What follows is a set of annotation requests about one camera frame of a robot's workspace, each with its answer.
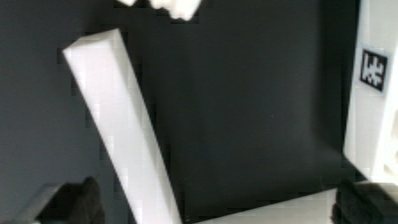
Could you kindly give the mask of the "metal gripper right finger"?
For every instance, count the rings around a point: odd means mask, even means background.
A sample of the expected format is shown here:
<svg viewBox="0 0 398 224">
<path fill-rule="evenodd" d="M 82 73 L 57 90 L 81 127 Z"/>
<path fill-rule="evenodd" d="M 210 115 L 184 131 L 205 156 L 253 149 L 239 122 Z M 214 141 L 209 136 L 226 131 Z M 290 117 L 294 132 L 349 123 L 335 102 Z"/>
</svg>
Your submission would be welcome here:
<svg viewBox="0 0 398 224">
<path fill-rule="evenodd" d="M 333 224 L 398 224 L 398 185 L 345 181 L 331 220 Z"/>
</svg>

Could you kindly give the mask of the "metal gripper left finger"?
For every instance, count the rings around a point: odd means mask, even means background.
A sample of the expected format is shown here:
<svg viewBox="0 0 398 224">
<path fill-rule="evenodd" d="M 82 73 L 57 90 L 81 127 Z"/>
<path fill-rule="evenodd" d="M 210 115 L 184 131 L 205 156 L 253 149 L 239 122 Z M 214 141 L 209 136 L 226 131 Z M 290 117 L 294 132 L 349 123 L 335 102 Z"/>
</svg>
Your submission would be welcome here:
<svg viewBox="0 0 398 224">
<path fill-rule="evenodd" d="M 105 224 L 100 184 L 49 184 L 29 201 L 11 224 Z"/>
</svg>

